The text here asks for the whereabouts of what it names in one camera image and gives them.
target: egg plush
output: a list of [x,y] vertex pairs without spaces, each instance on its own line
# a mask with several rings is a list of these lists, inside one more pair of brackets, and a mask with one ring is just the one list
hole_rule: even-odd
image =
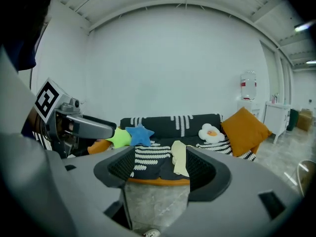
[[198,136],[201,140],[205,140],[211,144],[225,140],[224,134],[211,124],[204,124],[202,129],[198,132]]

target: floor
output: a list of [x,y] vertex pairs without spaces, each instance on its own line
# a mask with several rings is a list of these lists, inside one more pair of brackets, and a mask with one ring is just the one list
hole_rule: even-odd
[[[281,135],[275,145],[272,135],[260,145],[255,162],[275,173],[298,192],[298,187],[288,180],[284,172],[297,181],[297,164],[304,159],[316,160],[315,138],[316,127],[308,133],[295,127],[293,131]],[[189,186],[127,183],[125,194],[134,232],[143,234],[151,228],[164,231],[186,209],[189,192]]]

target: green container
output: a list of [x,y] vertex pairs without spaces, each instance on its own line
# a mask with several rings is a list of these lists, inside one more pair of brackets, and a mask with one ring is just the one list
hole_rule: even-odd
[[296,126],[297,120],[298,120],[298,111],[295,109],[291,109],[290,111],[290,121],[288,123],[288,126],[286,130],[292,131],[293,128]]

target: orange cushion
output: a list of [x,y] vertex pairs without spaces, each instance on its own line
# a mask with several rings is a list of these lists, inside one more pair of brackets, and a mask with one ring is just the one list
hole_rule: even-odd
[[104,152],[111,144],[112,142],[107,140],[96,141],[91,147],[88,147],[88,152],[90,155]]
[[242,107],[222,123],[231,142],[233,156],[238,157],[252,149],[256,153],[259,145],[272,133],[248,110]]

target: blue star plush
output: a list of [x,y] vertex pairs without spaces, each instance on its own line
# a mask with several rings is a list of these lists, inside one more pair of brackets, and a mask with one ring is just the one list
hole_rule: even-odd
[[146,129],[142,124],[136,127],[126,127],[125,130],[132,136],[131,146],[142,144],[150,147],[150,136],[154,134],[153,131]]

